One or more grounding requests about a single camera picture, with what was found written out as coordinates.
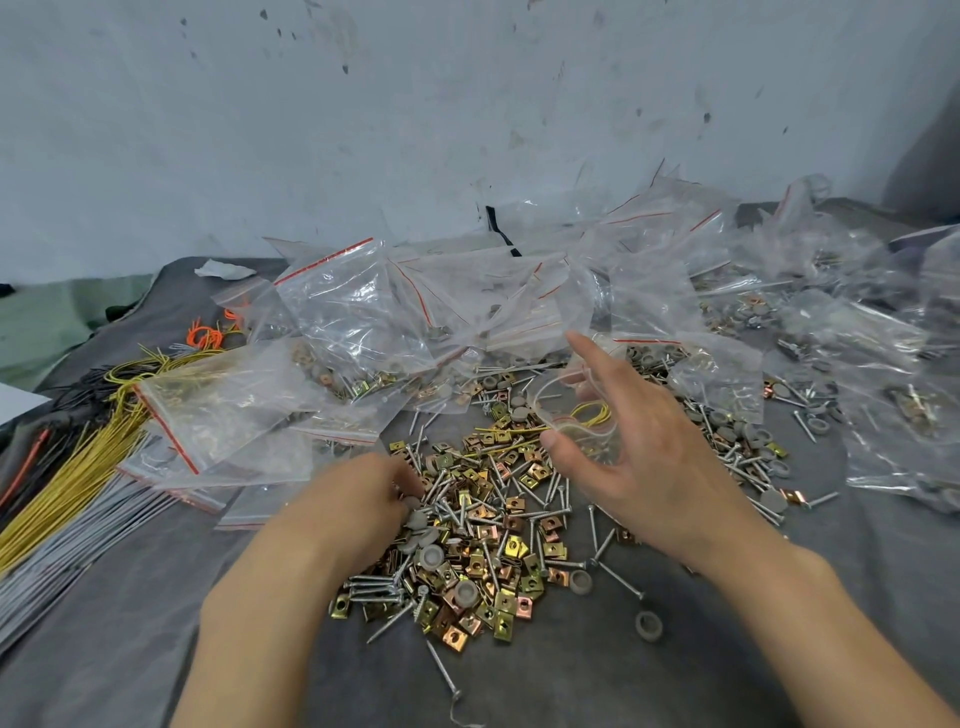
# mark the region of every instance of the hand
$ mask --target hand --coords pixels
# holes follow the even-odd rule
[[[620,462],[599,465],[566,436],[540,436],[554,466],[646,544],[710,577],[754,538],[776,533],[754,511],[673,395],[573,331],[573,350],[608,395]]]
[[[401,494],[422,497],[423,486],[399,458],[368,454],[327,468],[267,522],[208,602],[231,608],[296,584],[297,599],[322,605],[387,550],[409,515]]]

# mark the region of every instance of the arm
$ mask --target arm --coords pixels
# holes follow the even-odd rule
[[[406,518],[402,461],[364,455],[321,473],[271,519],[204,601],[172,728],[292,728],[326,605],[373,564]]]
[[[949,706],[856,608],[826,561],[754,512],[673,396],[587,338],[623,459],[586,459],[544,432],[554,465],[644,542],[709,579],[743,620],[808,726],[956,728]]]

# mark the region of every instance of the bundle of yellow wire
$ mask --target bundle of yellow wire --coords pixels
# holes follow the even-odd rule
[[[109,422],[96,432],[86,432],[73,454],[47,483],[47,486],[0,533],[0,575],[26,559],[47,538],[63,528],[92,501],[113,477],[114,468],[143,438],[140,427],[149,412],[137,399],[133,385],[145,376],[161,374],[221,349],[191,352],[172,359],[160,352],[143,350],[147,356],[115,367],[105,379],[119,388]],[[122,379],[118,372],[134,368],[151,369],[148,374]]]

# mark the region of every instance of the fabric surface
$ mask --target fabric surface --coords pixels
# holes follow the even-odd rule
[[[222,281],[198,279],[187,258],[163,269],[140,309],[70,354],[48,384],[90,366],[137,356],[138,344],[181,341]],[[271,276],[279,260],[235,260]],[[434,440],[480,421],[443,416]],[[384,434],[403,439],[404,414]],[[960,523],[901,497],[847,489],[834,432],[805,439],[788,405],[767,406],[767,426],[787,450],[792,484],[808,497],[842,496],[812,512],[792,510],[783,533],[826,556],[880,630],[931,685],[960,708]],[[583,501],[564,542],[588,555]],[[156,728],[168,719],[188,667],[207,590],[249,536],[211,531],[215,517],[177,505],[97,562],[0,668],[0,728]],[[600,530],[610,525],[600,517]],[[605,573],[588,597],[548,590],[512,645],[487,634],[462,655],[438,648],[466,694],[463,722],[565,726],[791,726],[799,724],[772,672],[712,587],[648,546],[612,546],[609,563],[647,592],[665,623],[655,645],[634,631],[636,599]],[[312,660],[308,726],[449,726],[449,694],[403,620],[367,646],[373,630],[354,614],[328,620]]]
[[[0,299],[0,381],[33,390],[58,361],[107,322],[109,306],[139,299],[153,276],[27,286]]]

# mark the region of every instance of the fingernail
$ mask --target fingernail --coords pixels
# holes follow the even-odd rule
[[[551,449],[557,443],[557,433],[552,429],[546,429],[540,433],[540,444],[547,449]]]

